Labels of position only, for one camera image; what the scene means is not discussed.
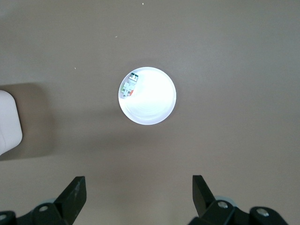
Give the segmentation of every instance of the gray surface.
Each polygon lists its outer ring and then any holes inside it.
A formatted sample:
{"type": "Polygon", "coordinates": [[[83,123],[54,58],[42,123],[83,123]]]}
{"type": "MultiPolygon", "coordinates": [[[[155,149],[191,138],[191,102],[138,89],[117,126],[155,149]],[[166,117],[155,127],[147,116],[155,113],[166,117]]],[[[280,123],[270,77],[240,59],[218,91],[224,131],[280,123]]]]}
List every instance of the gray surface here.
{"type": "Polygon", "coordinates": [[[299,61],[297,0],[0,0],[0,85],[24,132],[0,157],[0,210],[21,215],[85,175],[75,224],[184,225],[202,174],[242,210],[298,224],[299,61]],[[143,66],[178,94],[154,126],[117,99],[143,66]]]}

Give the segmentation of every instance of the white plate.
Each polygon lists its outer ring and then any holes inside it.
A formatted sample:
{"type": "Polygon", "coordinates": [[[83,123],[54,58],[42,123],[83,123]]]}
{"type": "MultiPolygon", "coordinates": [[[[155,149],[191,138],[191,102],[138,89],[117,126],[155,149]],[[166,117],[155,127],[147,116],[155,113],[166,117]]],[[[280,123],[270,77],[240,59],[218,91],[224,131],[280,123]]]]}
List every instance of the white plate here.
{"type": "Polygon", "coordinates": [[[133,122],[152,125],[163,121],[172,112],[176,102],[176,89],[170,77],[153,67],[142,67],[130,72],[119,88],[119,104],[133,122]],[[122,98],[122,87],[131,73],[139,76],[134,92],[122,98]]]}

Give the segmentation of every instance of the white rounded object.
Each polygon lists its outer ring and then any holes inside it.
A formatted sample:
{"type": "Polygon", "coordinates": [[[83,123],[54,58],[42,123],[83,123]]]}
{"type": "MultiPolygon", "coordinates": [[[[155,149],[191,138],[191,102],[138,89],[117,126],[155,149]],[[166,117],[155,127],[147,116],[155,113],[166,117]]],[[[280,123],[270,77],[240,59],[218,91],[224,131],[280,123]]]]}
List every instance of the white rounded object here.
{"type": "Polygon", "coordinates": [[[22,140],[21,124],[14,98],[0,90],[0,155],[22,140]]]}
{"type": "Polygon", "coordinates": [[[119,104],[124,114],[133,122],[152,125],[166,119],[174,109],[176,89],[170,77],[153,67],[131,71],[119,88],[119,104]],[[138,75],[131,96],[123,98],[122,88],[131,73],[138,75]]]}

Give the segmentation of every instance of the metal screw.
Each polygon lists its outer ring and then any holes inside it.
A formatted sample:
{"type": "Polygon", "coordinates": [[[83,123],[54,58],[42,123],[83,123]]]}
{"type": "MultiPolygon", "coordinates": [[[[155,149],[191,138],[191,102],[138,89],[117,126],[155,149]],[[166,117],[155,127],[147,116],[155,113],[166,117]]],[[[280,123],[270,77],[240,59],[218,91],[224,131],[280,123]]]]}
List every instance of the metal screw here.
{"type": "Polygon", "coordinates": [[[256,212],[264,217],[268,217],[269,216],[269,213],[267,212],[267,210],[264,210],[262,208],[259,208],[256,210],[256,212]]]}
{"type": "Polygon", "coordinates": [[[6,214],[0,215],[0,220],[4,220],[7,217],[6,214]]]}
{"type": "Polygon", "coordinates": [[[40,212],[44,212],[44,211],[46,211],[47,209],[48,209],[48,206],[44,205],[44,206],[42,206],[41,208],[39,208],[39,211],[40,211],[40,212]]]}
{"type": "Polygon", "coordinates": [[[218,202],[217,205],[220,208],[223,208],[223,209],[227,209],[228,208],[228,205],[226,204],[226,202],[218,202]]]}

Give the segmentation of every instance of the silver bolt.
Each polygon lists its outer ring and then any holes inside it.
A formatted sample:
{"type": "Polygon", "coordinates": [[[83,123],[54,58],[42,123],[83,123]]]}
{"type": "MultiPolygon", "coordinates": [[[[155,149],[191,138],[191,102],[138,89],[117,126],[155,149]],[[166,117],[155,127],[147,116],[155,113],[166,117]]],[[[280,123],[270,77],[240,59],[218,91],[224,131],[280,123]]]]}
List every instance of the silver bolt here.
{"type": "Polygon", "coordinates": [[[256,210],[256,212],[264,217],[268,217],[269,216],[269,213],[267,212],[267,210],[264,210],[262,208],[259,208],[256,210]]]}
{"type": "Polygon", "coordinates": [[[0,220],[4,220],[7,217],[6,214],[0,215],[0,220]]]}
{"type": "Polygon", "coordinates": [[[223,209],[227,209],[228,208],[228,205],[226,204],[226,202],[218,202],[217,205],[220,208],[223,208],[223,209]]]}
{"type": "Polygon", "coordinates": [[[44,211],[46,211],[47,209],[48,209],[48,206],[44,205],[44,206],[42,206],[41,208],[39,208],[39,211],[40,211],[40,212],[44,212],[44,211]]]}

